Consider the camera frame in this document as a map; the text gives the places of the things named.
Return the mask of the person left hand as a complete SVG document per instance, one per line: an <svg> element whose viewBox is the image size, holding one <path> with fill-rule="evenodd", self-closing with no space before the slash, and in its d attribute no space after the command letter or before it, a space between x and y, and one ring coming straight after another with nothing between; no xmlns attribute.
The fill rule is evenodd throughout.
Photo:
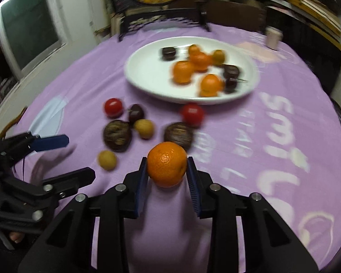
<svg viewBox="0 0 341 273"><path fill-rule="evenodd" d="M9 238L15 243L20 243L24 238L24 234L21 232L10 232Z"/></svg>

